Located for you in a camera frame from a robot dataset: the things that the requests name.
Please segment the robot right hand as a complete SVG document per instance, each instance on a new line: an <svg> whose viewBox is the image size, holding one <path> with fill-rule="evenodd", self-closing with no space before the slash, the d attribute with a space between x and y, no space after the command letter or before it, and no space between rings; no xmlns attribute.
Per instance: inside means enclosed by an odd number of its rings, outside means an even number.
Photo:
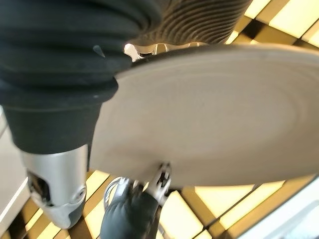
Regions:
<svg viewBox="0 0 319 239"><path fill-rule="evenodd" d="M223 43L248 0L3 0L0 104L32 199L58 227L80 219L101 106L132 64L127 43Z"/></svg>

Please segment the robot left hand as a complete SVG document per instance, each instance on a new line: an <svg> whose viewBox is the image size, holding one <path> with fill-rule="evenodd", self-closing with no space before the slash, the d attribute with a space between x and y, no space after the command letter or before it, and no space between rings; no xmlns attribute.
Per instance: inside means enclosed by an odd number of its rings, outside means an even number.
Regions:
<svg viewBox="0 0 319 239"><path fill-rule="evenodd" d="M113 180L104 192L100 238L154 239L170 183L169 163L160 166L146 187L126 177Z"/></svg>

